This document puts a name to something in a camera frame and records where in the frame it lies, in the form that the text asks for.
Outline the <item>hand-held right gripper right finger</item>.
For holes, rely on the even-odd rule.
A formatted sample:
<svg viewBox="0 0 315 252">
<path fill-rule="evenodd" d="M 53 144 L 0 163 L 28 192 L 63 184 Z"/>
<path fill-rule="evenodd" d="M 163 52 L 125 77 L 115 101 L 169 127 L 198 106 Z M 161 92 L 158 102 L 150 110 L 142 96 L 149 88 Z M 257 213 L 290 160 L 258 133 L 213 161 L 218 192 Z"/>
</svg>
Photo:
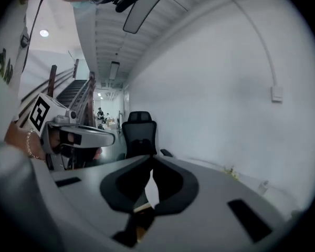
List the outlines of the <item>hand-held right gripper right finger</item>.
<svg viewBox="0 0 315 252">
<path fill-rule="evenodd" d="M 154 251 L 257 251 L 229 203 L 245 203 L 273 233 L 291 219 L 292 200 L 262 180 L 242 174 L 235 180 L 208 163 L 156 159 L 188 170 L 197 178 L 199 189 L 184 211 L 154 219 L 141 241 L 151 243 Z"/>
</svg>

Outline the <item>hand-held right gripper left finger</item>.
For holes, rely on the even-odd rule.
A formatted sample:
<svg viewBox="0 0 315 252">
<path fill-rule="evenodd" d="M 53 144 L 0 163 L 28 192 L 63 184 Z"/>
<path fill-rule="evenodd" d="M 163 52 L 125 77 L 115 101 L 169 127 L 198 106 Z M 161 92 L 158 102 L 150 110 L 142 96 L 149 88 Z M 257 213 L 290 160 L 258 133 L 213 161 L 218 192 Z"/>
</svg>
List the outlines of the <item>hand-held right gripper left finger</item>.
<svg viewBox="0 0 315 252">
<path fill-rule="evenodd" d="M 108 174 L 145 159 L 147 156 L 137 156 L 53 173 L 44 162 L 32 160 L 41 195 L 60 232 L 63 251 L 154 251 L 146 241 L 129 248 L 112 239 L 125 229 L 129 216 L 111 209 L 100 193 L 100 183 Z"/>
</svg>

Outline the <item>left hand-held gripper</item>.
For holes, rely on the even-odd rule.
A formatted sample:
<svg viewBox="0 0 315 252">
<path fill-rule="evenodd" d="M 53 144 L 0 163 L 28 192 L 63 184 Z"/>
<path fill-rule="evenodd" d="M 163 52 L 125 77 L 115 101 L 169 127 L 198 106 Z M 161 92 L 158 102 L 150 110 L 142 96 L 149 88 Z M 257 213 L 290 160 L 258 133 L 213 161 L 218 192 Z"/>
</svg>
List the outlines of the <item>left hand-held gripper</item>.
<svg viewBox="0 0 315 252">
<path fill-rule="evenodd" d="M 51 171 L 68 168 L 72 148 L 100 148 L 111 146 L 115 135 L 94 127 L 77 125 L 76 112 L 56 99 L 40 93 L 29 114 L 28 121 L 40 137 L 46 163 Z"/>
</svg>

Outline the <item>person's left hand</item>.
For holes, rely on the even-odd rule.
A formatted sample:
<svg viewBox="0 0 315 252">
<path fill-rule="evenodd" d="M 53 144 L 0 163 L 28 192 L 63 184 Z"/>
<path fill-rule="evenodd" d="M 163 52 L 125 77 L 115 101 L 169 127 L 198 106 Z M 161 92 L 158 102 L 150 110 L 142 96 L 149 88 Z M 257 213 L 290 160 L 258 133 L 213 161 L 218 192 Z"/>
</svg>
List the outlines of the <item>person's left hand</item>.
<svg viewBox="0 0 315 252">
<path fill-rule="evenodd" d="M 97 160 L 102 153 L 101 148 L 85 148 L 76 151 L 76 168 L 86 168 L 97 165 Z"/>
</svg>

